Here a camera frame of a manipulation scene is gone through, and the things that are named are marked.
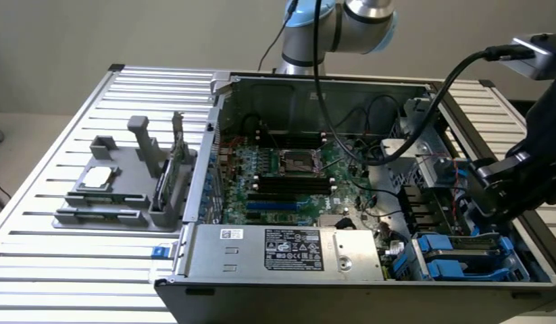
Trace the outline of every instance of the gray plastic stand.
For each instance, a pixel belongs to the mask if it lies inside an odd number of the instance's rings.
[[[66,195],[67,206],[55,213],[54,226],[92,230],[137,230],[173,232],[179,218],[187,185],[191,179],[195,151],[179,165],[170,200],[163,210],[154,208],[153,198],[170,150],[162,150],[147,132],[149,119],[133,116],[129,129],[135,133],[139,148],[119,147],[111,136],[96,136],[90,160],[74,188]],[[106,184],[91,188],[84,178],[94,167],[108,167]]]

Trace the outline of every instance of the warning label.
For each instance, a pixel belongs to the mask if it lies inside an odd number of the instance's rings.
[[[324,271],[320,231],[266,229],[265,267],[281,271]]]

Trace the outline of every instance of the green circuit board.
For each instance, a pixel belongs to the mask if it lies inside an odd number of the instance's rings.
[[[348,208],[348,213],[360,214],[356,208],[356,197],[361,202],[369,199],[369,192],[361,190],[349,181],[348,163],[345,153],[334,144],[325,145],[320,150],[280,150],[276,148],[260,148],[257,145],[243,142],[229,150],[222,159],[225,177],[225,208],[223,223],[227,224],[284,224],[314,225],[321,215],[341,215]],[[314,169],[294,163],[288,163],[289,155],[313,156]],[[254,210],[247,209],[247,195],[256,193],[253,189],[254,176],[273,177],[314,177],[333,178],[337,189],[329,194],[297,194],[297,211]],[[356,183],[369,188],[369,180],[357,174],[353,177]],[[256,212],[260,218],[249,219],[247,213]]]

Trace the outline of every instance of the connector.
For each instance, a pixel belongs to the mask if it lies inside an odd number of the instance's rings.
[[[490,46],[484,49],[484,60],[492,61],[514,61],[518,59],[532,59],[535,57],[534,50],[523,45],[500,45]]]
[[[286,21],[290,19],[292,15],[294,14],[297,3],[298,3],[298,0],[292,0],[292,3],[289,4],[288,12],[286,12]]]

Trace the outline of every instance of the aluminum workbench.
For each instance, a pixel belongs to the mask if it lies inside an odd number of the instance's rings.
[[[198,149],[213,73],[138,66],[107,72],[0,214],[0,322],[175,323],[150,284],[173,261],[150,255],[178,234],[56,229],[51,222],[91,158],[94,137],[137,145],[126,128],[133,115],[149,116],[150,135],[169,148],[171,113],[183,111],[185,139]],[[524,118],[479,81],[456,82],[449,93],[500,159],[524,136]],[[556,206],[539,215],[556,236]],[[556,311],[506,323],[556,323]]]

